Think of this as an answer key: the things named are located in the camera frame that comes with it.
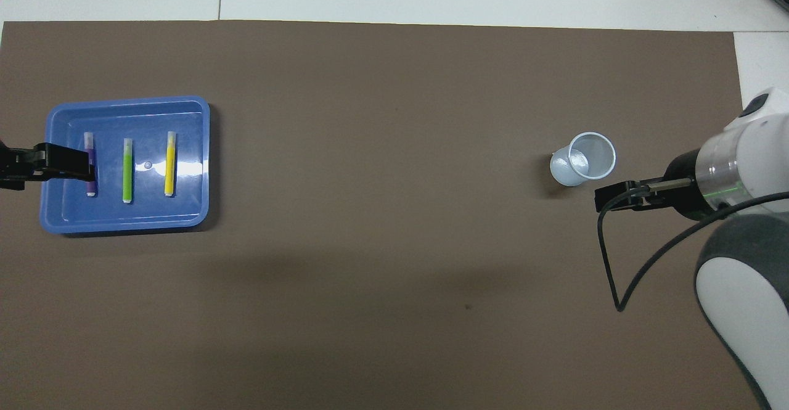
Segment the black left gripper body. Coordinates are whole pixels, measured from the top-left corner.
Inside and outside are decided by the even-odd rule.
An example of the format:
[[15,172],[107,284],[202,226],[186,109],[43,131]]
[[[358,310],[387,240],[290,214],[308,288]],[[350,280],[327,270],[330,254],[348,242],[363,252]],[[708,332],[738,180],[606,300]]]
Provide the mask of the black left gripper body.
[[1,142],[1,188],[4,190],[25,190],[25,183],[44,182],[43,174],[36,173],[39,149],[11,148]]

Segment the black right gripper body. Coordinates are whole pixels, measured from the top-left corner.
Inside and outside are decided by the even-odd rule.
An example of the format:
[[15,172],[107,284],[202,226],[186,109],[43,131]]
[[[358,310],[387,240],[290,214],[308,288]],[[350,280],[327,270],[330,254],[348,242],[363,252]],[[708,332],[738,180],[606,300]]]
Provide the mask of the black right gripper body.
[[701,221],[709,215],[709,205],[701,194],[696,182],[696,162],[699,150],[691,150],[671,160],[662,176],[646,179],[645,183],[653,184],[678,179],[690,179],[691,185],[672,190],[657,191],[657,207],[671,207],[692,221]]

